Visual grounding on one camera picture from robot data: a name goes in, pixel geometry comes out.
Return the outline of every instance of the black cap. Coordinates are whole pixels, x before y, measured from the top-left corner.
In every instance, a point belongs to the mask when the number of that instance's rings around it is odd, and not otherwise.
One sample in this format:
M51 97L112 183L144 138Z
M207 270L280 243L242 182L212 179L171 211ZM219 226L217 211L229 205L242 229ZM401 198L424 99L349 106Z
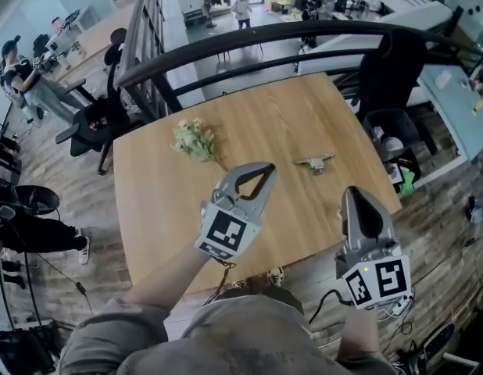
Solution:
M20 41L21 36L17 35L13 40L7 41L2 47L2 57L9 54L10 51L17 46L17 42Z

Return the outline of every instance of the sneaker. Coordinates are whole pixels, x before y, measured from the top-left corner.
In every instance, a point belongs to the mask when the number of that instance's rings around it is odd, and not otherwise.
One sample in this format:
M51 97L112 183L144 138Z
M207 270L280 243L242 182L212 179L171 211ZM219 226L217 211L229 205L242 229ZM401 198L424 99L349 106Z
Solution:
M88 257L91 253L91 239L89 239L87 236L82 236L82 237L87 241L87 244L85 245L84 248L82 248L78 252L78 262L81 265L85 265L85 264L87 264Z
M246 280L238 280L236 282L231 282L233 289L246 289L248 287Z
M283 268L279 267L274 270L268 271L267 274L267 283L272 286L278 286L281 288L283 284Z

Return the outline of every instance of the person walking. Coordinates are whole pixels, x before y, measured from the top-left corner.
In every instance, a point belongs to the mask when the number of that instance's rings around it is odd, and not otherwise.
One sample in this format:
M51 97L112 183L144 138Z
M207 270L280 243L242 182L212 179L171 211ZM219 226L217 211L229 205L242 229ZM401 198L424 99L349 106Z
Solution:
M252 12L252 9L250 8L249 0L237 0L231 7L231 11L233 11L234 18L238 21L238 29L242 29L243 24L245 24L245 27L250 28L249 12Z
M83 109L84 105L74 96L67 94L64 87L44 78L28 59L19 60L19 39L20 36L16 36L2 47L4 82L18 90L30 106L40 106L72 125L73 112L63 103L75 109Z

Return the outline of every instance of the white desk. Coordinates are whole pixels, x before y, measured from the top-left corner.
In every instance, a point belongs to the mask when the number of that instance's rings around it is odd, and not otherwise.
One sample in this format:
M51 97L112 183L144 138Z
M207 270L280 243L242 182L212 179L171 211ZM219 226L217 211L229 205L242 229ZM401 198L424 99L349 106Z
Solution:
M442 71L448 70L452 78L443 89L436 86ZM462 86L469 77L459 66L425 66L418 83L431 100L435 110L445 122L458 148L459 156L435 172L413 184L419 188L437 179L468 160L474 159L483 149L483 106L475 109L482 98L476 91Z
M45 45L48 50L56 55L68 52L75 44L78 37L88 28L98 22L90 6L83 8L78 17L71 23L70 29L63 29L54 34Z

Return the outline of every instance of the white cable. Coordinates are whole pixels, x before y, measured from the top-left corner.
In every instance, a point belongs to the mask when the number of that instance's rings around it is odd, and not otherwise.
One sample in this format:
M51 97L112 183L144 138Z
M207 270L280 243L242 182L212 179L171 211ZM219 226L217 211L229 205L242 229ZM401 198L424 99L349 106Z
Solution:
M333 345L336 341L340 341L342 337L338 337L337 339L334 339L333 341L329 341L328 343L325 343L324 345L318 346L318 348L326 348L330 345Z
M413 299L412 299L411 302L409 302L406 305L405 309L399 315L396 316L396 315L394 315L392 313L392 309L393 309L392 308L392 305L393 304L398 304L398 302L393 302L393 303L391 303L391 305L389 305L389 307L387 309L379 309L379 316L377 317L377 322L379 322L379 323L380 322L384 322L384 321L387 321L387 320L389 320L391 318L397 320L397 319L401 318L402 316L404 316L407 310L412 309L412 306L413 306L413 304L415 302L415 290L413 289L413 287L412 287L412 290L411 291L412 291Z

